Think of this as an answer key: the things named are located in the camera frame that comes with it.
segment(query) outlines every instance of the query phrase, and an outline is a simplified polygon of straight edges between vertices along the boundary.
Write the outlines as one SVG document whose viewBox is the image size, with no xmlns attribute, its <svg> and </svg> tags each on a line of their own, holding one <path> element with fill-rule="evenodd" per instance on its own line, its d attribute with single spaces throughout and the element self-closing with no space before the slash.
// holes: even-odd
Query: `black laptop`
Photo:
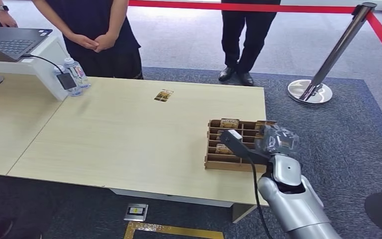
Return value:
<svg viewBox="0 0 382 239">
<path fill-rule="evenodd" d="M 0 27 L 0 61 L 19 61 L 51 32 L 51 29 Z"/>
</svg>

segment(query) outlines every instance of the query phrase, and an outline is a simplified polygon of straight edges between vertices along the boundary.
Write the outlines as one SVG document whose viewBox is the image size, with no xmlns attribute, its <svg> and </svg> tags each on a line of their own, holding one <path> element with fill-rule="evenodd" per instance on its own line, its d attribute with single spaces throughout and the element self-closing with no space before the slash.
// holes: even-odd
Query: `cardboard divider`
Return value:
<svg viewBox="0 0 382 239">
<path fill-rule="evenodd" d="M 239 121 L 238 128 L 222 128 L 221 120 L 214 119 L 208 124 L 207 132 L 207 156 L 205 157 L 204 166 L 206 169 L 220 169 L 252 172 L 251 163 L 247 159 L 239 158 L 233 154 L 216 153 L 216 146 L 222 144 L 219 139 L 221 132 L 224 130 L 234 129 L 242 135 L 241 141 L 249 149 L 255 149 L 256 138 L 263 138 L 263 126 L 275 124 L 275 121 Z M 266 172 L 266 167 L 256 164 L 256 171 L 259 173 Z"/>
</svg>

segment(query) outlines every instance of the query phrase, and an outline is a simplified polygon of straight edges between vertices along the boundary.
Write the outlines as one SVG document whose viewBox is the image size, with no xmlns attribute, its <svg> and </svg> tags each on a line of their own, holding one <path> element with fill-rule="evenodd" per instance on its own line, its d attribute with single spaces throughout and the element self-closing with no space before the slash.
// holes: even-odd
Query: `light wood tabletop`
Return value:
<svg viewBox="0 0 382 239">
<path fill-rule="evenodd" d="M 91 82 L 62 103 L 9 176 L 255 204 L 251 173 L 206 170 L 204 157 L 209 120 L 266 119 L 263 88 Z M 163 89 L 174 93 L 154 100 Z"/>
<path fill-rule="evenodd" d="M 2 74 L 0 84 L 0 175 L 5 175 L 59 107 L 35 76 Z"/>
</svg>

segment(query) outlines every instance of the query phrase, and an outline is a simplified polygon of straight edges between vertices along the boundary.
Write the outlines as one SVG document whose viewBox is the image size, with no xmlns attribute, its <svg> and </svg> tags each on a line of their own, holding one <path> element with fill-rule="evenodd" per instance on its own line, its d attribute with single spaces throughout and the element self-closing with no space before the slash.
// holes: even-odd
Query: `robotic hand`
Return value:
<svg viewBox="0 0 382 239">
<path fill-rule="evenodd" d="M 236 156 L 267 166 L 258 180 L 258 191 L 290 238 L 341 239 L 324 213 L 320 198 L 301 175 L 301 165 L 292 158 L 298 136 L 277 125 L 266 125 L 255 150 L 248 149 L 241 139 L 235 130 L 225 130 L 220 136 Z"/>
</svg>

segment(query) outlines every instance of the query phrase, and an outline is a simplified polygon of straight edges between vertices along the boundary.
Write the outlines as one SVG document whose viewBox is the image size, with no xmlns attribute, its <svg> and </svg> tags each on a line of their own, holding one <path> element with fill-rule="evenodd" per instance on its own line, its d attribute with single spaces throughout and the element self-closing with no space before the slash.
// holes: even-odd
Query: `plastic bottle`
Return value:
<svg viewBox="0 0 382 239">
<path fill-rule="evenodd" d="M 61 71 L 62 71 L 63 73 L 69 73 L 69 72 L 70 72 L 70 71 L 69 71 L 68 69 L 66 69 L 64 66 L 60 66 L 60 65 L 59 65 L 58 67 L 61 69 Z M 61 74 L 61 71 L 59 71 L 58 67 L 55 66 L 55 67 L 53 68 L 53 72 L 54 72 L 55 76 L 58 76 L 58 75 Z M 71 88 L 71 89 L 68 89 L 67 91 L 68 91 L 68 94 L 69 94 L 70 96 L 73 96 L 73 97 L 75 97 L 75 96 L 80 96 L 80 95 L 83 94 L 83 89 L 82 89 L 81 87 L 79 87 L 78 84 L 77 84 L 76 87 Z"/>
<path fill-rule="evenodd" d="M 74 80 L 81 86 L 81 88 L 88 88 L 91 86 L 83 68 L 77 61 L 74 61 L 73 58 L 65 58 L 64 62 L 64 67 L 70 71 Z"/>
</svg>

